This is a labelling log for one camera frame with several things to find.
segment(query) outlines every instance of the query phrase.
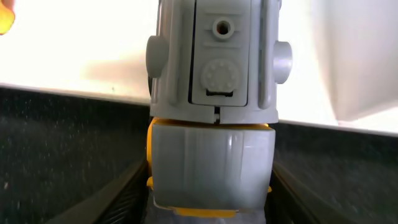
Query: dark table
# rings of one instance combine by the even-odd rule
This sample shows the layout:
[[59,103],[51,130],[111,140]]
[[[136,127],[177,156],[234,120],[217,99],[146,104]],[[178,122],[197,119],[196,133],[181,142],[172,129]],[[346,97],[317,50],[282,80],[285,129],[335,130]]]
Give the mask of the dark table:
[[[148,119],[145,106],[0,89],[0,223],[43,223],[102,189],[145,157]],[[272,127],[275,164],[309,194],[358,223],[398,223],[398,139]]]

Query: yellow plastic part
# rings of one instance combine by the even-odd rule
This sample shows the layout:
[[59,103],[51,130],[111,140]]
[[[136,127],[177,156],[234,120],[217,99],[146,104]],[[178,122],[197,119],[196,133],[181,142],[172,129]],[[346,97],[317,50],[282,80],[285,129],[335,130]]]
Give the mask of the yellow plastic part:
[[0,1],[0,35],[10,30],[14,20],[15,14]]
[[[201,127],[201,128],[233,128],[233,129],[271,129],[268,124],[234,124],[234,125],[214,125],[214,124],[202,124],[202,123],[191,123],[184,121],[176,121],[169,119],[154,118],[149,125],[147,135],[147,161],[149,164],[149,174],[152,175],[152,126],[154,124],[160,125],[175,125],[175,126],[189,126],[189,127]],[[152,190],[154,189],[153,177],[149,177],[147,186]],[[268,187],[268,193],[271,192],[271,187]],[[235,216],[235,210],[211,210],[211,209],[195,209],[195,208],[165,208],[173,210],[177,215],[199,217],[199,218],[232,218]]]

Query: toy robot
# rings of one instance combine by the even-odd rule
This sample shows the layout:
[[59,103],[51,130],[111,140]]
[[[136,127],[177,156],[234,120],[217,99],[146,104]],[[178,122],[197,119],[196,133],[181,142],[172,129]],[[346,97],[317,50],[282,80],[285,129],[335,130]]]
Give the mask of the toy robot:
[[292,67],[281,0],[161,0],[147,44],[147,160],[155,204],[194,217],[262,210]]

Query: black speckled countertop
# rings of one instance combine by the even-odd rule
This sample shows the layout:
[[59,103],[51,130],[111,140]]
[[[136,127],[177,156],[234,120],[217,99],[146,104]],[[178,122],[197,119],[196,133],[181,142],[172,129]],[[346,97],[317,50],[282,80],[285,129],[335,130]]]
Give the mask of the black speckled countertop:
[[[0,89],[0,223],[43,223],[145,156],[149,109]],[[275,161],[358,223],[398,223],[398,139],[275,124]]]

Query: screw hole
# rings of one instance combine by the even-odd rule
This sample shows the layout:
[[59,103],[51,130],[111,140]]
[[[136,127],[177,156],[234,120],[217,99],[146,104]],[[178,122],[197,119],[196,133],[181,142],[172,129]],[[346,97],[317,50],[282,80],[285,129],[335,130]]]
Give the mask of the screw hole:
[[217,32],[221,35],[226,35],[231,30],[231,25],[226,21],[219,21],[217,23]]

